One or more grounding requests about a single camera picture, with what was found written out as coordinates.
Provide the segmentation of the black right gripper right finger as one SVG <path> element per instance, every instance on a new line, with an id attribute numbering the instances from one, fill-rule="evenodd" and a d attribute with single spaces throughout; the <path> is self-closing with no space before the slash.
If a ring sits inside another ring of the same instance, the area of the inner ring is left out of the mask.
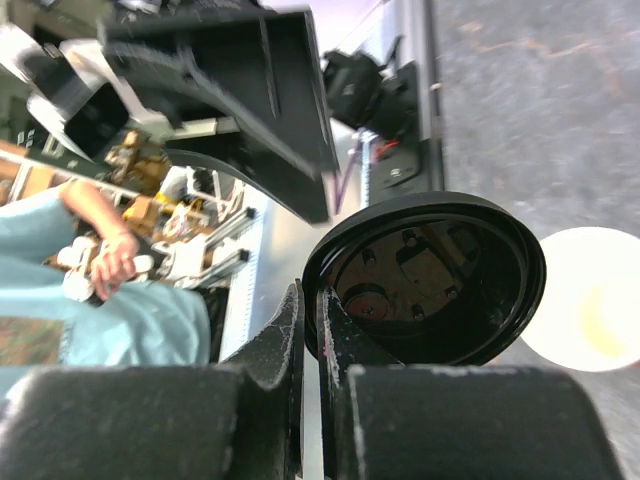
<path id="1" fill-rule="evenodd" d="M 316 295 L 329 479 L 619 479 L 582 387 L 529 367 L 401 364 Z"/>

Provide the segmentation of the black plastic cup lid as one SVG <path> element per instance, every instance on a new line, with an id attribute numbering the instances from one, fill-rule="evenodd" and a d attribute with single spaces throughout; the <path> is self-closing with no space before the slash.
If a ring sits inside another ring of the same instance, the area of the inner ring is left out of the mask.
<path id="1" fill-rule="evenodd" d="M 406 364 L 482 365 L 523 333 L 547 277 L 542 247 L 498 205 L 460 192 L 409 194 L 332 228 L 302 276 L 305 342 L 318 350 L 318 292 Z"/>

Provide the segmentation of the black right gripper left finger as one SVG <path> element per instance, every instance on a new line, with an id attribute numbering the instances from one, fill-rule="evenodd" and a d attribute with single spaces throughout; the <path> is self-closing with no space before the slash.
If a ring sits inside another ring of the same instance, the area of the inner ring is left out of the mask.
<path id="1" fill-rule="evenodd" d="M 207 366 L 47 368 L 1 404 L 5 479 L 292 479 L 302 466 L 304 294 Z"/>

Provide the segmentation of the brown paper coffee cup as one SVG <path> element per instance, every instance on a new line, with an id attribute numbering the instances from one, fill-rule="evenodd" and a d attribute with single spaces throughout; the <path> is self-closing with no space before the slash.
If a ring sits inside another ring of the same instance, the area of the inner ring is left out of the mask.
<path id="1" fill-rule="evenodd" d="M 569 369 L 608 372 L 639 362 L 639 238 L 577 227 L 541 241 L 547 279 L 521 335 L 544 359 Z"/>

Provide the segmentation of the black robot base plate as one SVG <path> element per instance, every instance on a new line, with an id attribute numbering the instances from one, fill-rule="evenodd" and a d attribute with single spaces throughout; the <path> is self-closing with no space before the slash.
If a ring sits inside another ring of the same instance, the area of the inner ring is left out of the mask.
<path id="1" fill-rule="evenodd" d="M 377 13 L 361 47 L 381 77 L 363 151 L 369 205 L 446 188 L 435 3 L 385 1 Z"/>

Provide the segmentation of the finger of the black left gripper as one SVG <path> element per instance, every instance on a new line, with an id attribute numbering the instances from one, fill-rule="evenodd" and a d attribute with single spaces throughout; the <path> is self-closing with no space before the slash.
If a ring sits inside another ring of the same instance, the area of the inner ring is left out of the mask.
<path id="1" fill-rule="evenodd" d="M 115 74 L 172 126 L 234 121 L 231 133 L 170 141 L 176 161 L 234 175 L 309 224 L 329 219 L 323 177 L 338 160 L 309 8 L 118 13 L 99 41 Z"/>

